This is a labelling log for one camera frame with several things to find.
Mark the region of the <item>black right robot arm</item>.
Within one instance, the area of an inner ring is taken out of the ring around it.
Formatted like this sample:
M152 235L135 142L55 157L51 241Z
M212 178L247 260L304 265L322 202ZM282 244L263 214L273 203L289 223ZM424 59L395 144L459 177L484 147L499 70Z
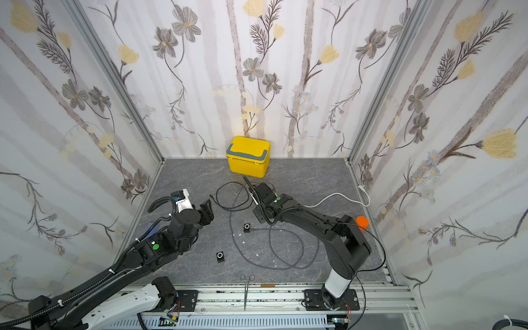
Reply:
M277 195L265 183L253 185L247 177L243 179L256 202L253 213L259 222L270 226L278 222L295 225L323 243L331 272L321 290L322 300L327 307L337 308L371 255L365 229L348 215L338 218L317 213L289 195Z

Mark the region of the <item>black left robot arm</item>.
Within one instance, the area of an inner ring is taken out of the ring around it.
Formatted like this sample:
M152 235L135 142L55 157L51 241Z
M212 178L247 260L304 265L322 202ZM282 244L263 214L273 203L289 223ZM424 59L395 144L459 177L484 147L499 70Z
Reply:
M146 231L127 247L109 268L63 294L39 296L28 305L30 314L1 323L2 329L20 329L29 323L32 329L101 329L117 320L153 309L171 311L180 302L178 291L168 277L158 277L143 288L124 296L115 294L188 252L199 231L214 219L212 204L206 200L195 207L187 198L175 201L161 197L150 210L169 202L169 217L160 217L168 225L156 233Z

